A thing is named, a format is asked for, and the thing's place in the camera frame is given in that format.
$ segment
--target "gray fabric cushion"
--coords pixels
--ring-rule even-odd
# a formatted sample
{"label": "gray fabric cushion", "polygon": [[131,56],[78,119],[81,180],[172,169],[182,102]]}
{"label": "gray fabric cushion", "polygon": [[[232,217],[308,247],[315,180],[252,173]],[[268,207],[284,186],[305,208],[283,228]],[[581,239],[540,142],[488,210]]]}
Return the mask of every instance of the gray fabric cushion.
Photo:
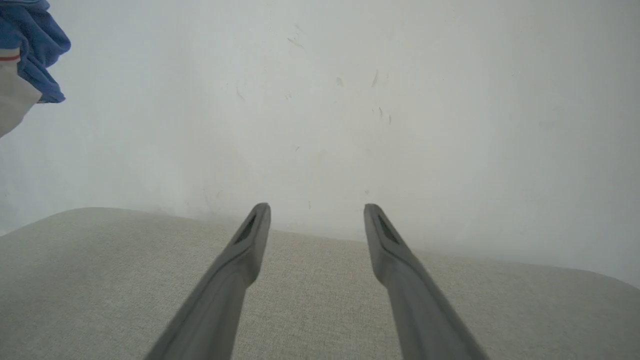
{"label": "gray fabric cushion", "polygon": [[[143,357],[238,225],[90,208],[1,237],[0,359]],[[630,285],[415,253],[492,358],[640,354],[640,290]],[[401,357],[368,256],[365,243],[271,231],[234,357]]]}

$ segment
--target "white fabric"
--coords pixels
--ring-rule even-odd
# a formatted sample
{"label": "white fabric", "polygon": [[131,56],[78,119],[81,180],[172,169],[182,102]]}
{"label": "white fabric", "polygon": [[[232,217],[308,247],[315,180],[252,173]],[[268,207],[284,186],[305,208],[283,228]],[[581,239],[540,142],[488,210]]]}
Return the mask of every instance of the white fabric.
{"label": "white fabric", "polygon": [[[0,57],[20,49],[0,49]],[[0,137],[15,129],[42,93],[18,76],[17,60],[0,61]]]}

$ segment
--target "white wall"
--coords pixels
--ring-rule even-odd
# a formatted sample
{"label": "white wall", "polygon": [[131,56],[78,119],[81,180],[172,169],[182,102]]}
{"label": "white wall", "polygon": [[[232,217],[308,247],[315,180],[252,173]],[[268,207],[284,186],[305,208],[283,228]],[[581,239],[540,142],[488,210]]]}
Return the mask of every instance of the white wall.
{"label": "white wall", "polygon": [[637,1],[52,5],[68,100],[0,139],[4,231],[268,201],[276,228],[363,240],[377,202],[414,247],[640,286]]}

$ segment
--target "blue fabric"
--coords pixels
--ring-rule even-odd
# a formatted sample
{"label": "blue fabric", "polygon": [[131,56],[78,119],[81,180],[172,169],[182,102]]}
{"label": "blue fabric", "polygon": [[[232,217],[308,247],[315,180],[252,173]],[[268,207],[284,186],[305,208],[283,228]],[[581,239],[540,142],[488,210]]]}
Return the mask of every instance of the blue fabric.
{"label": "blue fabric", "polygon": [[65,96],[47,67],[71,42],[48,9],[46,0],[0,0],[0,49],[20,47],[18,75],[42,92],[40,102],[61,102]]}

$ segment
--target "red stripe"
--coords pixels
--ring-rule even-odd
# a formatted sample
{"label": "red stripe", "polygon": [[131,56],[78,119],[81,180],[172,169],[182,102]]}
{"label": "red stripe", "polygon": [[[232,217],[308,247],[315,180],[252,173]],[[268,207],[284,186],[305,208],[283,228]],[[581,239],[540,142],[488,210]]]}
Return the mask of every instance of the red stripe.
{"label": "red stripe", "polygon": [[20,54],[15,56],[5,56],[5,57],[0,56],[0,61],[13,61],[13,60],[18,60],[19,58],[20,58]]}

